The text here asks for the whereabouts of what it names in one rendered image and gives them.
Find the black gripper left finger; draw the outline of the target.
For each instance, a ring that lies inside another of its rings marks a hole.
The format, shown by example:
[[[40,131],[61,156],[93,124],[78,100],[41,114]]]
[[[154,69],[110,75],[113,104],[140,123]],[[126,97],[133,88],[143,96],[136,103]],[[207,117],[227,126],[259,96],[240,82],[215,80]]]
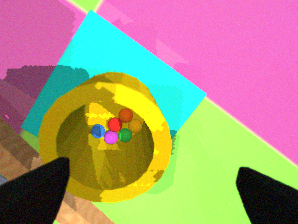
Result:
[[[0,185],[0,224],[53,224],[69,175],[69,158],[59,157]]]

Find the yellow cup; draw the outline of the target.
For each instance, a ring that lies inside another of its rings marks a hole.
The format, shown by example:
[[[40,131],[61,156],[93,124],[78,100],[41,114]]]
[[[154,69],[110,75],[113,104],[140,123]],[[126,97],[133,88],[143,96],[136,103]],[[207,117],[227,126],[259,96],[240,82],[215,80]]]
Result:
[[[91,128],[109,131],[111,118],[130,109],[142,123],[129,142],[107,144]],[[172,141],[157,102],[138,78],[123,72],[96,74],[58,97],[43,117],[38,133],[43,165],[68,157],[67,191],[92,202],[118,203],[148,191],[162,178]]]

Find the blue marble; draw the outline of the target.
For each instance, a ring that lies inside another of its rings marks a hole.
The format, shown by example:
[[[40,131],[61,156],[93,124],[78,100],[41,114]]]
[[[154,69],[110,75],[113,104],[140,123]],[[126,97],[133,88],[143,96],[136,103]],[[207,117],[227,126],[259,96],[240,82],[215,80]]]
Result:
[[[91,128],[91,135],[94,138],[101,138],[104,136],[104,134],[105,134],[105,128],[100,124],[96,124]]]

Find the purple ball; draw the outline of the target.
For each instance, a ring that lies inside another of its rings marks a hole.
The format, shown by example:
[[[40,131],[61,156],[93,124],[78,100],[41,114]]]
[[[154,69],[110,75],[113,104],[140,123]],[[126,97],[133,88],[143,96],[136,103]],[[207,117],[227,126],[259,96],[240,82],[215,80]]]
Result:
[[[110,144],[110,145],[115,144],[117,140],[118,140],[118,134],[116,132],[109,130],[104,134],[104,141],[107,144]]]

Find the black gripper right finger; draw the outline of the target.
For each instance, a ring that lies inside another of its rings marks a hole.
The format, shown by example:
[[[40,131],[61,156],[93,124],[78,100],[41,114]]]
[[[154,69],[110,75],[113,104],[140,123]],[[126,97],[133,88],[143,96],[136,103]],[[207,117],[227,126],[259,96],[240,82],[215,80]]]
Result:
[[[251,224],[298,224],[298,189],[240,166],[235,185]]]

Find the red marble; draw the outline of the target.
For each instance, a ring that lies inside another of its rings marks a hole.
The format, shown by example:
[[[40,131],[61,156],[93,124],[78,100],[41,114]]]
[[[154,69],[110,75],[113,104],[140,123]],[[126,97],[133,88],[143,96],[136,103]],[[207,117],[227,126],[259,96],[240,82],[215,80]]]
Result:
[[[117,132],[122,128],[122,121],[116,117],[111,118],[108,122],[108,128],[113,132]]]

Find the green ball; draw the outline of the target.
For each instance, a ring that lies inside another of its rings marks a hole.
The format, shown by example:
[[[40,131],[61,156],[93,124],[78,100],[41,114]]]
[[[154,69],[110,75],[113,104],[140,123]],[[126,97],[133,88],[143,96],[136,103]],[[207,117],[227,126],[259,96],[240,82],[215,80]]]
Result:
[[[121,142],[129,142],[132,138],[132,132],[127,128],[123,128],[119,131],[118,138]]]

